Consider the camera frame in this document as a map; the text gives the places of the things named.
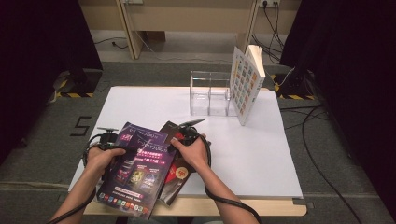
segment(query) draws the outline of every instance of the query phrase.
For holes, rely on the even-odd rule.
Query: gray floor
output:
[[[123,32],[93,31],[95,41],[122,37]],[[271,36],[259,36],[269,43]],[[97,45],[104,66],[92,98],[58,98],[50,104],[26,137],[27,147],[15,148],[0,167],[0,223],[44,223],[59,207],[77,168],[110,86],[188,86],[191,70],[231,70],[234,35],[167,33],[165,43],[149,43],[141,58],[132,61],[128,49],[111,41]],[[125,40],[115,40],[125,46]],[[269,74],[290,68],[272,63],[263,55]],[[264,85],[273,89],[270,78]],[[319,101],[282,100],[279,107],[318,105]],[[309,112],[309,109],[298,109]],[[309,152],[321,172],[340,191],[362,223],[394,223],[363,170],[355,165],[328,120],[326,111],[305,124]],[[304,147],[302,126],[306,114],[282,112],[290,152],[304,193],[308,213],[303,217],[264,217],[264,223],[358,223],[347,206],[324,181]],[[87,134],[76,129],[88,126]],[[85,216],[83,223],[114,223],[115,217]]]

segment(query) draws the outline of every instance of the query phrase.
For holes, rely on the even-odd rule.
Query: book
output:
[[[170,144],[170,139],[173,137],[177,140],[184,138],[183,134],[178,130],[178,125],[171,121],[167,121],[160,129],[160,132],[168,134],[168,139],[165,141],[168,144]],[[194,169],[177,153],[165,178],[159,201],[170,206],[193,171]]]
[[[174,150],[168,150],[166,138],[166,133],[127,122],[116,143],[135,150],[127,150],[117,160],[96,193],[97,201],[149,219],[176,155]]]
[[[231,100],[241,125],[246,124],[248,114],[260,92],[264,79],[262,48],[249,45],[244,54],[239,48],[235,47],[230,88]]]

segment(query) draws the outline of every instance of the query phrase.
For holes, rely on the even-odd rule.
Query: black curtain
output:
[[[0,2],[0,163],[28,134],[64,71],[101,69],[77,0]]]
[[[396,220],[395,11],[393,0],[303,0],[280,63],[315,73],[349,153]]]

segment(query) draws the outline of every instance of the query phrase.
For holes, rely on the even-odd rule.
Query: clear acrylic organizer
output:
[[[236,116],[231,103],[230,73],[191,71],[190,113]]]

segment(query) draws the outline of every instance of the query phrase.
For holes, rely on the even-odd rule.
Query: person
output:
[[[180,151],[185,161],[195,169],[210,192],[221,198],[240,202],[239,198],[220,180],[207,164],[207,154],[203,140],[197,138],[192,145],[184,146],[176,139],[172,139],[171,144]],[[98,179],[105,173],[105,169],[111,163],[112,159],[124,153],[125,150],[121,148],[106,151],[102,151],[98,147],[92,148],[89,151],[88,163],[81,177],[51,220],[84,203],[93,192]],[[226,224],[259,223],[256,218],[245,209],[217,201],[215,201],[215,204],[219,210],[222,221]],[[81,209],[59,223],[80,223],[83,212],[84,209]]]

